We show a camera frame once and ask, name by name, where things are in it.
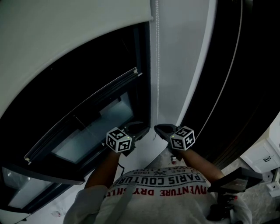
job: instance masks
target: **person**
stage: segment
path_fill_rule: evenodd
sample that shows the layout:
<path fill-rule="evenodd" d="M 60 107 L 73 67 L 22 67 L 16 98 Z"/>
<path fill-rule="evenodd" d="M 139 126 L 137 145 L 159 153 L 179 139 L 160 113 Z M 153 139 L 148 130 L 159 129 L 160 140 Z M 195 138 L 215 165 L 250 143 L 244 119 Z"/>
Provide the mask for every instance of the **person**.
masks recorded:
<path fill-rule="evenodd" d="M 193 150 L 180 152 L 186 167 L 138 169 L 113 183 L 120 153 L 112 151 L 77 194 L 63 224 L 215 223 L 207 215 L 217 199 L 207 188 L 224 174 Z M 236 220 L 252 223 L 241 199 L 231 203 Z"/>

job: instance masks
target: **black object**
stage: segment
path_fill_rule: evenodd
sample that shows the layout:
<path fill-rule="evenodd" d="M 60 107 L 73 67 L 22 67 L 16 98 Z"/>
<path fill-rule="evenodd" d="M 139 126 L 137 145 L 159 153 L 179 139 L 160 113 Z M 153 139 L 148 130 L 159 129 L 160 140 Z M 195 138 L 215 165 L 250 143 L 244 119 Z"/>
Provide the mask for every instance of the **black object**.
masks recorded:
<path fill-rule="evenodd" d="M 181 126 L 175 126 L 173 124 L 159 124 L 154 127 L 155 132 L 159 135 L 160 138 L 168 142 L 167 148 L 168 150 L 179 160 L 182 160 L 181 154 L 172 148 L 170 142 L 170 136 L 174 134 L 176 131 L 180 130 Z"/>
<path fill-rule="evenodd" d="M 268 158 L 264 158 L 263 160 L 264 160 L 265 162 L 268 162 L 268 161 L 271 160 L 271 157 L 269 156 Z"/>
<path fill-rule="evenodd" d="M 250 148 L 280 111 L 277 9 L 269 1 L 242 3 L 241 12 L 239 0 L 217 1 L 203 70 L 180 124 L 196 133 L 192 149 L 220 169 Z"/>
<path fill-rule="evenodd" d="M 280 218 L 277 218 L 277 219 L 272 219 L 268 222 L 265 222 L 263 224 L 279 224 L 280 223 Z"/>
<path fill-rule="evenodd" d="M 257 185 L 262 180 L 262 174 L 240 167 L 212 183 L 211 187 L 208 188 L 208 192 L 217 192 L 218 199 L 217 204 L 211 206 L 211 211 L 207 219 L 210 221 L 221 221 L 230 217 L 230 210 L 234 207 L 230 202 L 236 200 L 237 196 L 227 193 L 235 194 L 244 192 L 246 189 Z"/>
<path fill-rule="evenodd" d="M 208 188 L 208 192 L 236 194 L 257 185 L 262 180 L 262 174 L 239 167 L 232 173 L 212 183 L 211 187 Z"/>
<path fill-rule="evenodd" d="M 122 176 L 124 173 L 124 167 L 120 163 L 118 163 L 118 165 L 120 166 L 120 168 L 122 168 L 122 173 L 121 173 L 121 176 Z"/>
<path fill-rule="evenodd" d="M 141 121 L 130 122 L 125 125 L 124 132 L 132 137 L 130 150 L 124 151 L 122 154 L 128 156 L 135 149 L 135 142 L 143 138 L 150 130 L 146 123 Z"/>

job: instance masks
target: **window glass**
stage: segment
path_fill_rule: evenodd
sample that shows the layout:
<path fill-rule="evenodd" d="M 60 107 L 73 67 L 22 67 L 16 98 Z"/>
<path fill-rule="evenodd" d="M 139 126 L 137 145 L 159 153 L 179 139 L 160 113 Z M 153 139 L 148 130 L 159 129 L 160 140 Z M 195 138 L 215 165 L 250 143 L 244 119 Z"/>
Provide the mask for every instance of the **window glass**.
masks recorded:
<path fill-rule="evenodd" d="M 2 167 L 4 183 L 15 190 L 15 194 L 8 206 L 24 208 L 35 197 L 47 189 L 52 183 L 30 178 Z"/>
<path fill-rule="evenodd" d="M 52 153 L 67 161 L 78 163 L 106 137 L 106 133 L 133 118 L 127 93 L 114 100 L 99 112 L 99 118 L 82 131 L 77 129 L 63 140 Z"/>

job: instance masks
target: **white pull cord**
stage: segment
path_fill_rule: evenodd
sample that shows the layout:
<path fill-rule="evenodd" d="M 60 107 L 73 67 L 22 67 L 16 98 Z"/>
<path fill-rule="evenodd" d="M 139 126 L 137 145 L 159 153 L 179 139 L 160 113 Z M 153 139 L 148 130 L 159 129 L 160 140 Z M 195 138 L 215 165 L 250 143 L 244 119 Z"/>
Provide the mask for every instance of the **white pull cord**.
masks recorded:
<path fill-rule="evenodd" d="M 160 75 L 160 43 L 159 43 L 159 7 L 158 0 L 155 0 L 155 10 L 156 10 L 156 75 L 157 75 L 157 120 L 156 125 L 158 125 L 158 106 L 159 106 L 159 75 Z"/>

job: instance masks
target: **roller blind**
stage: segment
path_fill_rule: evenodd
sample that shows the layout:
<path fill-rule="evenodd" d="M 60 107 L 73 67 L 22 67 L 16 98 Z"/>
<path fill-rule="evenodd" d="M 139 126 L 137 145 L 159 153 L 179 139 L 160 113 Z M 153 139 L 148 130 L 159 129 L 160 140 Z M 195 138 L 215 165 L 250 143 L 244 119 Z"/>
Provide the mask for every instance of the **roller blind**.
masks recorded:
<path fill-rule="evenodd" d="M 150 0 L 0 1 L 0 117 L 17 94 L 61 56 L 151 18 Z"/>

